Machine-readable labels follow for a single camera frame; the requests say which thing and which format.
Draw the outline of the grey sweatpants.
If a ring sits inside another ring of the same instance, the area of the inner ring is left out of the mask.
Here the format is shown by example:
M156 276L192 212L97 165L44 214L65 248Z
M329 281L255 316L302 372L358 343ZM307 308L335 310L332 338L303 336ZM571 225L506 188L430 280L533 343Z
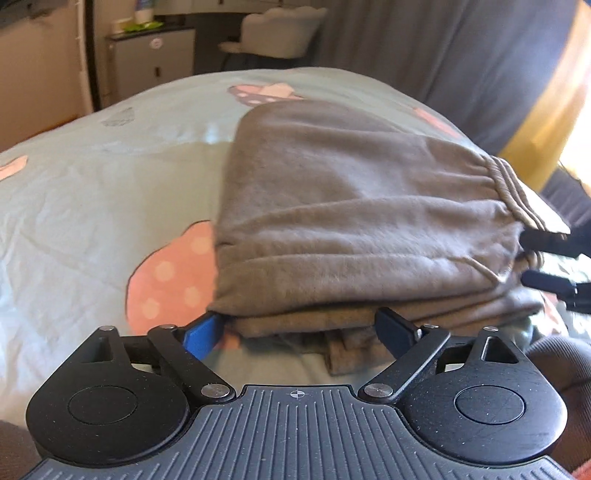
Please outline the grey sweatpants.
M390 360L381 307L460 335L541 312L519 238L544 226L503 159L341 104L263 105L224 166L209 308L349 374Z

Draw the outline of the yellow curtain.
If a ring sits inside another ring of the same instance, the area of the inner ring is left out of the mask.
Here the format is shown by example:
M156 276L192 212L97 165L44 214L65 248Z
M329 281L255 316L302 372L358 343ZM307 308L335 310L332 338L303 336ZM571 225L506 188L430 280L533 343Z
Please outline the yellow curtain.
M500 153L532 190L541 191L558 166L589 92L590 6L581 1L548 85Z

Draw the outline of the grey curtain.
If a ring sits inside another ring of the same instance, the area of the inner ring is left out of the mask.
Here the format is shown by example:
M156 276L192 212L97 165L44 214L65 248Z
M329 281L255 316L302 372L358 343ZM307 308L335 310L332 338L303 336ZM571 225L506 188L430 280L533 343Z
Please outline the grey curtain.
M332 1L310 59L379 80L498 154L551 80L575 1Z

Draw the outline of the grey drawer cabinet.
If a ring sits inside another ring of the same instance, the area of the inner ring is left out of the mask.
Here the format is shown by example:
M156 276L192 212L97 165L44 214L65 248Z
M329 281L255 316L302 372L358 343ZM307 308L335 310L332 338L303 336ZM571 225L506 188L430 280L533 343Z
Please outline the grey drawer cabinet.
M194 29L111 35L106 45L112 104L193 75Z

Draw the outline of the green tray on cabinet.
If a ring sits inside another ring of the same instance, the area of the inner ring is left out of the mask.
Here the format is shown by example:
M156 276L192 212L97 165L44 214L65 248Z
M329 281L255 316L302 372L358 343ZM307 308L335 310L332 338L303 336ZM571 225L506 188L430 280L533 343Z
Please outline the green tray on cabinet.
M145 31L152 31L157 30L163 26L163 23L160 21L152 20L150 22L145 23L128 23L123 27L123 32L125 34L131 33L139 33Z

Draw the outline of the white upholstered vanity chair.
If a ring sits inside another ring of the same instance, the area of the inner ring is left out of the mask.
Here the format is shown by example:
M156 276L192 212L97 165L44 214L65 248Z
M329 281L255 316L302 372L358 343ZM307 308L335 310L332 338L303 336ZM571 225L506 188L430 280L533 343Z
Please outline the white upholstered vanity chair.
M303 58L328 12L325 7L301 6L274 7L263 13L246 15L240 26L239 40L221 42L218 49L229 55L283 60Z

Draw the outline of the blue white bottle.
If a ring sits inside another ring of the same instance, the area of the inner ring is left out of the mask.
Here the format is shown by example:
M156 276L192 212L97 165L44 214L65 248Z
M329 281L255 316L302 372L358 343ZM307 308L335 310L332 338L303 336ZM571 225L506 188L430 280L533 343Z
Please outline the blue white bottle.
M154 0L134 1L134 23L137 25L147 24L153 21Z

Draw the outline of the white black floor standing unit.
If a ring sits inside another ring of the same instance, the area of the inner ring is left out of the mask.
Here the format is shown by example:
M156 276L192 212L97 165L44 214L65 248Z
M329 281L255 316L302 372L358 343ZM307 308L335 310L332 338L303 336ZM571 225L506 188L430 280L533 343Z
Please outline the white black floor standing unit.
M101 109L95 53L93 0L75 0L76 45L79 59L79 85L85 115Z

